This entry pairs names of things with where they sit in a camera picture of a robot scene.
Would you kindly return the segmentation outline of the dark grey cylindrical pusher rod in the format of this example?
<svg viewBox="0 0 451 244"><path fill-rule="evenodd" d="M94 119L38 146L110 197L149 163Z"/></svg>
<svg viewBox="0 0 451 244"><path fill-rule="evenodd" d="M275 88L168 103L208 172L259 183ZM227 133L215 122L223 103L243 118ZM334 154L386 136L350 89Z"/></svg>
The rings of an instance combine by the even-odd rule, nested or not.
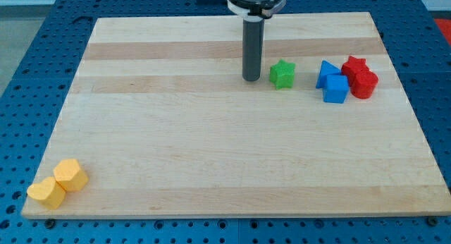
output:
<svg viewBox="0 0 451 244"><path fill-rule="evenodd" d="M242 77L248 82L257 81L261 74L264 20L243 21Z"/></svg>

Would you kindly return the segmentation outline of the silver white robot wrist flange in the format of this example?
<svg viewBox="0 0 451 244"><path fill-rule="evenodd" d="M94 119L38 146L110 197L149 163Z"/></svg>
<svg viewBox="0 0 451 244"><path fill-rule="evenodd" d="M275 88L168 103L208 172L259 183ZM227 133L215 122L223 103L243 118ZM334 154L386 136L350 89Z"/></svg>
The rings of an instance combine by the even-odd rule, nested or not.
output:
<svg viewBox="0 0 451 244"><path fill-rule="evenodd" d="M269 19L286 5L287 0L227 0L227 6L243 19Z"/></svg>

